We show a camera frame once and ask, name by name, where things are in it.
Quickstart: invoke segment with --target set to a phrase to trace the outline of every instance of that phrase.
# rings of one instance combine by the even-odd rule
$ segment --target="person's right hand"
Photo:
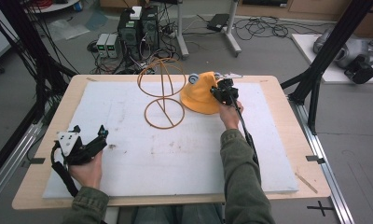
[[[82,187],[100,189],[100,181],[102,180],[102,155],[103,151],[100,151],[86,164],[69,166],[70,175]]]
[[[242,103],[237,101],[237,105],[242,112]],[[225,128],[229,129],[239,129],[239,116],[237,114],[236,108],[230,105],[219,104],[219,117],[222,122],[224,122]]]

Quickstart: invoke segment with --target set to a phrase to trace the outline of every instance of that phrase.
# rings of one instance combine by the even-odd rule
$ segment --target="electronic equipment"
[[[331,35],[332,29],[317,38],[313,44],[313,52],[318,53]],[[346,75],[355,84],[364,84],[373,78],[373,47],[368,40],[352,35],[334,59],[335,64],[345,69]]]
[[[140,20],[142,7],[132,7],[131,10],[132,10],[131,20],[134,20],[134,21]]]
[[[100,57],[106,58],[108,57],[107,49],[105,48],[105,43],[110,35],[109,34],[101,34],[99,40],[97,40],[96,47],[99,51]]]
[[[207,24],[207,29],[220,32],[225,24],[227,24],[228,19],[229,14],[215,14]]]
[[[148,7],[143,10],[141,17],[145,46],[150,50],[159,49],[159,14],[158,7]]]
[[[59,132],[58,141],[55,141],[55,145],[50,153],[52,169],[61,177],[68,191],[74,197],[77,195],[78,189],[67,170],[67,165],[88,163],[107,146],[106,138],[108,130],[103,125],[100,127],[99,132],[97,132],[97,137],[86,145],[82,144],[81,137],[79,136],[80,132],[81,130],[78,125],[72,131]],[[55,151],[58,149],[61,151],[63,162],[55,161]]]
[[[128,54],[134,60],[141,60],[140,43],[143,38],[143,30],[140,21],[131,20],[129,10],[125,10],[120,14],[117,33],[121,42],[120,46],[123,55],[126,56]]]
[[[211,94],[220,103],[225,105],[233,105],[233,101],[239,98],[239,90],[233,88],[233,79],[224,78],[217,83],[218,87],[212,87],[210,89]]]
[[[110,35],[105,43],[109,58],[117,58],[120,53],[120,44],[117,35]]]
[[[244,5],[286,7],[288,0],[242,0]]]

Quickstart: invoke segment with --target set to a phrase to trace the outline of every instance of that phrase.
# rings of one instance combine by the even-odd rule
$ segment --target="black cable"
[[[183,35],[217,35],[218,32],[210,32],[210,33],[183,33]]]
[[[92,70],[90,70],[90,73],[91,74],[101,74],[102,71],[105,72],[105,73],[109,73],[109,72],[112,72],[112,70],[110,68],[108,68],[104,63],[103,61],[100,61],[102,58],[100,57],[100,55],[97,55],[94,56],[93,52],[90,52],[91,55],[93,56],[94,58],[94,65],[95,65],[95,68],[93,68]]]
[[[240,123],[242,124],[242,129],[244,130],[244,137],[247,141],[248,145],[254,150],[254,156],[253,161],[256,163],[257,166],[259,166],[259,159],[256,154],[256,147],[254,145],[253,136],[247,131],[247,127],[245,127],[244,119],[242,118],[242,112],[240,111],[237,100],[233,97],[233,94],[230,92],[229,88],[225,88],[228,92],[228,96],[230,97],[230,100],[232,101],[233,106],[236,109],[237,115],[239,116]]]
[[[56,57],[58,58],[58,62],[60,64],[62,64],[62,61],[59,57],[59,54],[58,52],[63,56],[63,58],[67,61],[67,63],[76,71],[77,74],[80,74],[74,67],[73,65],[68,61],[68,59],[64,56],[64,54],[62,53],[62,51],[58,48],[58,46],[55,44],[55,42],[53,41],[53,38],[52,38],[52,35],[50,34],[50,31],[49,31],[49,28],[47,26],[47,21],[45,20],[45,18],[42,18],[42,21],[44,22],[44,25],[42,25],[40,22],[38,23],[38,25],[40,26],[40,28],[44,31],[46,37],[48,38],[49,40],[49,43],[50,45],[52,46],[55,54],[56,54]]]
[[[97,43],[97,40],[90,41],[90,43],[87,45],[87,51],[97,53],[98,49],[97,49],[96,43]]]
[[[202,16],[200,16],[200,15],[196,15],[196,16],[199,17],[199,18],[201,18],[203,21],[209,23],[209,22],[208,22],[207,20],[205,20]]]
[[[294,22],[294,21],[280,21],[278,18],[274,17],[259,17],[259,18],[249,18],[235,22],[235,31],[237,36],[242,40],[250,40],[253,37],[272,37],[277,36],[280,38],[288,38],[292,39],[289,36],[289,30],[293,30],[295,33],[298,34],[321,34],[312,27],[321,27],[326,25],[334,25],[333,23],[327,22],[322,24],[304,24],[301,22]],[[308,32],[301,33],[294,27],[302,28],[307,30]],[[242,36],[240,34],[240,30],[246,30],[249,35]],[[270,35],[264,35],[267,31],[270,31]]]
[[[117,70],[119,69],[119,67],[125,62],[125,58],[122,58],[122,60],[120,61],[120,63],[117,65],[117,67],[113,70],[112,72],[112,75],[114,75]]]
[[[123,2],[126,4],[126,7],[129,7],[129,4],[125,0]]]
[[[179,55],[177,54],[177,47],[173,44],[170,44],[170,43],[166,43],[163,39],[163,35],[160,37],[160,40],[162,41],[162,43],[165,45],[165,49],[170,51],[170,52],[173,52],[173,55],[177,55],[178,56],[178,59],[177,61],[180,59]]]
[[[162,11],[159,12],[159,14],[161,13],[161,15],[159,16],[159,20],[161,21],[162,18],[163,18],[164,16],[166,16],[167,23],[170,23],[169,11],[168,11],[167,9],[170,8],[170,7],[172,7],[173,4],[169,5],[168,7],[167,7],[167,4],[166,4],[166,3],[161,4],[161,6],[163,6],[163,5],[164,5],[164,9],[163,9]]]
[[[32,158],[30,158],[30,156],[29,156],[30,150],[33,148],[33,146],[35,144],[37,144],[39,141],[41,141],[41,139],[44,137],[44,135],[45,134],[43,133],[39,138],[37,138],[35,140],[35,142],[32,143],[32,145],[29,147],[29,149],[27,149],[27,152],[26,152],[26,159],[27,159],[27,161],[32,161]]]

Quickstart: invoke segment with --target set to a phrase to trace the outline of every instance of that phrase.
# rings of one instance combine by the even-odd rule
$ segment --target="green jacket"
[[[253,162],[254,153],[239,130],[227,130],[221,135],[227,224],[275,223],[269,200],[260,186],[259,167]],[[63,223],[100,223],[107,204],[106,194],[97,189],[82,188]]]

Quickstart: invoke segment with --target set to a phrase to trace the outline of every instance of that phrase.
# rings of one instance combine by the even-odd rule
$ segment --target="white desk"
[[[174,81],[181,81],[182,76],[173,76]],[[73,77],[62,102],[50,123],[47,133],[37,150],[36,158],[46,158],[43,164],[32,164],[24,177],[21,187],[13,201],[15,209],[43,209],[69,207],[72,199],[43,199],[51,171],[50,151],[53,141],[57,139],[58,130],[67,130],[74,112],[84,93],[85,87],[92,81],[134,82],[137,76],[95,76],[80,75]],[[146,81],[160,81],[160,76],[148,76]],[[240,81],[259,83],[268,101],[273,120],[283,142],[286,155],[295,172],[299,191],[295,193],[270,194],[270,200],[327,198],[330,189],[320,165],[314,161],[307,161],[306,156],[312,155],[311,148],[304,133],[300,129],[297,119],[286,100],[283,90],[275,77],[245,76]],[[171,196],[140,196],[140,197],[112,197],[109,206],[146,205],[146,204],[174,204],[174,203],[221,203],[225,200],[221,194],[201,195],[171,195]]]

